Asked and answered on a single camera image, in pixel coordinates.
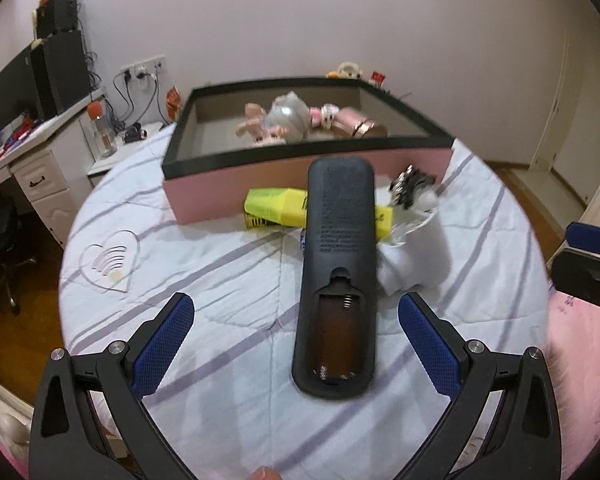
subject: desk drawer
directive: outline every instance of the desk drawer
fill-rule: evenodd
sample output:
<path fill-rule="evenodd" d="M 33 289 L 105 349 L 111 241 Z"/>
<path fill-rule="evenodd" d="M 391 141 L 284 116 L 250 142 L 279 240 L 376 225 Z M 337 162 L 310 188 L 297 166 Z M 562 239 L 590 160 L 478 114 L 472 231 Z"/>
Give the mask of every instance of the desk drawer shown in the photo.
<path fill-rule="evenodd" d="M 64 247 L 78 208 L 68 189 L 31 204 L 51 234 Z"/>
<path fill-rule="evenodd" d="M 40 200 L 68 187 L 51 152 L 39 156 L 22 168 L 18 168 L 13 172 L 13 176 L 30 202 Z"/>

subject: round table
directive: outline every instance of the round table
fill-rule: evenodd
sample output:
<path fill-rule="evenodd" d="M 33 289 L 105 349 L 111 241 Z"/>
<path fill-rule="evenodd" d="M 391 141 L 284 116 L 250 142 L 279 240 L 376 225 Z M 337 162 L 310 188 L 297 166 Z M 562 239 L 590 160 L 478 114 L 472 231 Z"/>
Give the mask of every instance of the round table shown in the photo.
<path fill-rule="evenodd" d="M 185 292 L 194 325 L 143 402 L 195 475 L 240 479 L 270 465 L 285 480 L 392 478 L 448 403 L 398 325 L 401 293 L 379 300 L 376 374 L 366 393 L 346 402 L 302 394 L 290 373 L 297 232 L 245 230 L 241 216 L 177 225 L 160 170 L 172 132 L 110 171 L 75 219 L 59 285 L 67 349 L 101 352 L 126 340 Z M 493 351 L 542 346 L 548 285 L 533 230 L 498 177 L 461 142 L 453 149 L 440 194 L 452 270 L 419 293 L 464 338 Z M 128 278 L 111 286 L 107 275 Z M 114 430 L 101 397 L 96 407 Z"/>

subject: black remote control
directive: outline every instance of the black remote control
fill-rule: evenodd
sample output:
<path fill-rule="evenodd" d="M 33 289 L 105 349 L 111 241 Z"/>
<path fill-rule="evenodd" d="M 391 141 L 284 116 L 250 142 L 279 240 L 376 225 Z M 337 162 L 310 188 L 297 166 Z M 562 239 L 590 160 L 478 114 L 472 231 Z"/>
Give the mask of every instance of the black remote control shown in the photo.
<path fill-rule="evenodd" d="M 361 158 L 309 167 L 302 289 L 292 375 L 325 399 L 361 394 L 376 358 L 374 172 Z"/>

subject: heart pattern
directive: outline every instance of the heart pattern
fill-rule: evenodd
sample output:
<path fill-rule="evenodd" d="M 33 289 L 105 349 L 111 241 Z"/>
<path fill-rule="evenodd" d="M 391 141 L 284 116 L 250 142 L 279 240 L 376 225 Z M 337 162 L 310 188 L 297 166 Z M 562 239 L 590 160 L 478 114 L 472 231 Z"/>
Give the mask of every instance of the heart pattern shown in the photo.
<path fill-rule="evenodd" d="M 116 231 L 102 244 L 92 244 L 80 255 L 80 272 L 91 285 L 128 292 L 140 242 L 131 231 Z"/>

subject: blue gripper pad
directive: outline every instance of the blue gripper pad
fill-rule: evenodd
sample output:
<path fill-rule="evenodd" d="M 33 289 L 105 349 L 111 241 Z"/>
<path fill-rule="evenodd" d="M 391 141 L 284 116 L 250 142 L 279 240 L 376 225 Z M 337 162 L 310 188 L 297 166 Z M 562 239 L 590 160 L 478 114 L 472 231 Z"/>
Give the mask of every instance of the blue gripper pad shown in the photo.
<path fill-rule="evenodd" d="M 160 381 L 193 325 L 193 318 L 194 307 L 191 298 L 186 294 L 175 294 L 160 314 L 154 320 L 143 323 L 129 340 L 129 346 L 133 349 L 136 336 L 140 339 L 142 336 L 149 336 L 148 342 L 132 362 L 131 390 L 138 399 L 154 394 L 158 389 Z"/>
<path fill-rule="evenodd" d="M 572 222 L 567 226 L 564 237 L 575 249 L 600 254 L 600 227 L 598 226 Z"/>
<path fill-rule="evenodd" d="M 458 349 L 458 343 L 464 344 L 464 340 L 448 322 L 439 319 L 417 294 L 405 294 L 400 298 L 398 321 L 436 391 L 454 400 L 462 388 L 461 362 L 457 354 L 458 350 L 462 351 Z M 451 333 L 453 342 L 456 343 L 456 352 L 445 343 L 433 323 L 439 328 L 442 324 L 447 324 L 446 332 L 450 328 L 458 336 L 454 337 Z"/>

